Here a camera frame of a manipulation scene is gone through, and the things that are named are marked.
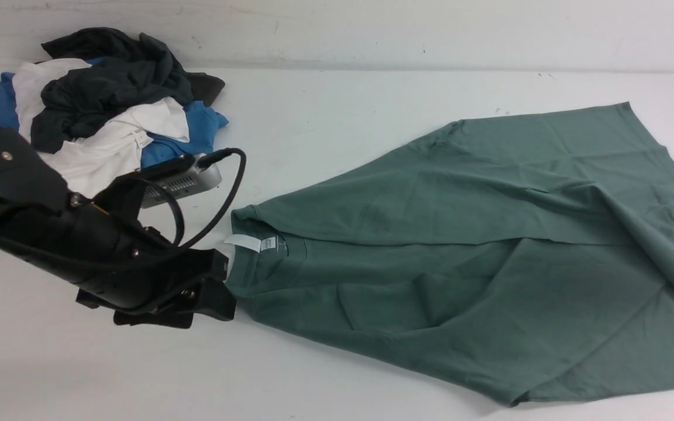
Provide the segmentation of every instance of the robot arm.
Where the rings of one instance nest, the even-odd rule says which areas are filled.
[[[231,320],[236,301],[223,283],[227,257],[190,248],[238,189],[245,155],[230,151],[240,153],[241,166],[228,200],[203,232],[178,247],[137,221],[146,186],[126,181],[138,175],[88,200],[70,192],[16,131],[0,127],[0,249],[77,286],[78,303],[114,309],[116,325],[188,328],[195,313]]]

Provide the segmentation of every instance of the green fabric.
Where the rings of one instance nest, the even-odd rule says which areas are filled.
[[[236,210],[254,320],[504,405],[674,388],[674,162],[629,104],[460,120]]]

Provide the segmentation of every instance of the bolt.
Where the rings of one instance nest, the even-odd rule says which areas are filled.
[[[80,197],[80,194],[72,194],[69,196],[69,205],[72,208],[76,208],[82,203],[82,198]]]

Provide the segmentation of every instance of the white fabric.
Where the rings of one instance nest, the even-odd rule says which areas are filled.
[[[64,142],[55,154],[40,154],[67,181],[69,189],[92,198],[114,178],[138,170],[147,133],[189,137],[184,109],[173,98],[133,106],[109,120],[94,136]]]
[[[69,70],[84,69],[90,64],[79,58],[57,58],[40,64],[23,63],[12,77],[16,102],[15,112],[19,120],[19,134],[30,141],[33,118],[46,107],[40,99],[40,91],[51,82],[67,75]]]

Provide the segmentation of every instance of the white tag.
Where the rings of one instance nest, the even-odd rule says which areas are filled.
[[[233,234],[223,241],[226,244],[233,244],[259,253],[259,248],[262,246],[262,241],[259,238],[249,237],[248,235]]]
[[[269,237],[262,240],[261,251],[273,249],[277,247],[277,237]]]

